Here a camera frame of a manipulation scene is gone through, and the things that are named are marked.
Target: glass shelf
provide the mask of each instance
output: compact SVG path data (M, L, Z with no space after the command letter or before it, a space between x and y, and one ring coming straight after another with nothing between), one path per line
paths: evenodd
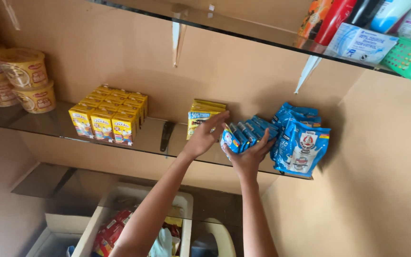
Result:
M401 76L391 69L379 64L360 62L346 57L324 54L326 47L306 39L297 33L268 26L257 22L232 18L218 13L209 17L210 11L195 9L185 4L168 2L167 0L87 0L88 2L110 6L122 10L171 20L237 38L248 39L262 44L288 49L303 54L314 55L329 60L350 64L365 69Z
M48 213L91 216L97 206L113 210L135 210L143 197L115 194L117 187L130 184L149 191L156 181L105 172L96 172L49 163L40 163L12 190L12 193L38 198L47 202ZM191 218L178 210L169 217L242 227L242 196L216 190L181 185L179 192L193 196Z
M20 105L0 108L0 127L168 157L177 157L187 143L187 125L176 124L171 134L168 148L165 152L160 151L161 136L165 121L152 118L146 119L142 129L138 131L134 139L133 146L78 136L68 112L73 105L74 104L71 103L57 102L57 107L45 114L29 114L24 111ZM231 162L221 150L219 143L215 143L205 154L198 157L195 161L228 167L232 166ZM274 169L274 162L270 158L265 158L265 160L261 162L259 171L294 178L313 179L277 171Z

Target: shelf bracket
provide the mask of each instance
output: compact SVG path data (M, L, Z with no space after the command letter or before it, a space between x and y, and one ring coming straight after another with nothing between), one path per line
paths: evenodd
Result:
M299 83L297 84L296 91L294 91L295 95L299 93L299 89L302 86L302 84L304 84L305 80L312 74L313 70L318 66L322 59L323 58L318 56L309 56L309 59L307 60L307 63L305 64L305 67L302 70L302 73L300 74Z
M174 13L174 18L184 19L188 15L188 10ZM185 38L186 25L172 22L172 62L174 68L179 67L180 52L182 51L183 39Z

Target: hand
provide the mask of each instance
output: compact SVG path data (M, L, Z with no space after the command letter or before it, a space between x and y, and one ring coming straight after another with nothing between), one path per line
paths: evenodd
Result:
M256 182L259 164L264 160L266 154L269 153L270 148L275 142L275 139L273 139L268 143L268 139L269 129L267 128L261 141L248 148L241 154L234 153L231 149L229 149L227 144L223 144L223 151L225 151L225 153L229 156L232 166L237 172L241 183Z
M182 152L192 160L207 152L220 138L227 118L229 118L229 111L219 113L203 122L196 128Z

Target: orange package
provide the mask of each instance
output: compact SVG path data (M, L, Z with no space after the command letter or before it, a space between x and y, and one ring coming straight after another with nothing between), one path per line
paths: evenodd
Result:
M297 34L304 38L315 39L333 0L313 0Z

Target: shelf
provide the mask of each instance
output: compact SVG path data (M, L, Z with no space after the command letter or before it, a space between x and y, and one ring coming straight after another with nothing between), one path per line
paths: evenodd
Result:
M134 146L109 143L78 136L68 113L68 110L73 105L74 104L71 103L57 102L57 107L53 111L45 114L29 114L23 110L20 105L0 108L0 127L168 157L177 157L187 143L187 126L183 124L176 124L169 140L167 150L165 152L161 152L159 148L161 145L161 136L165 121L152 118L147 118L142 126L142 129L138 131L134 139ZM195 161L229 167L232 166L231 162L221 150L219 143L215 143L209 151L198 157ZM294 178L313 179L285 174L277 171L273 168L273 166L274 162L270 158L265 158L259 166L259 171Z
M139 199L103 201L117 185L125 183L153 187L156 181L105 172L96 172L49 163L40 163L12 190L12 193L47 201L47 212L91 216L97 206L114 210L134 210ZM193 196L192 220L217 219L221 224L242 227L242 196L216 190L181 185L179 192ZM183 218L182 213L170 212L170 217Z
M283 30L274 26L267 26L257 22L228 17L218 13L213 13L213 16L209 18L209 13L212 12L194 9L185 4L172 3L163 0L87 1L140 13L163 20L171 20L189 26L206 29L237 38L243 38L262 44L268 44L303 54L314 55L365 69L372 69L395 76L401 76L389 68L379 64L369 64L346 57L333 57L326 55L324 54L326 47L315 43L313 40L302 38L294 32Z

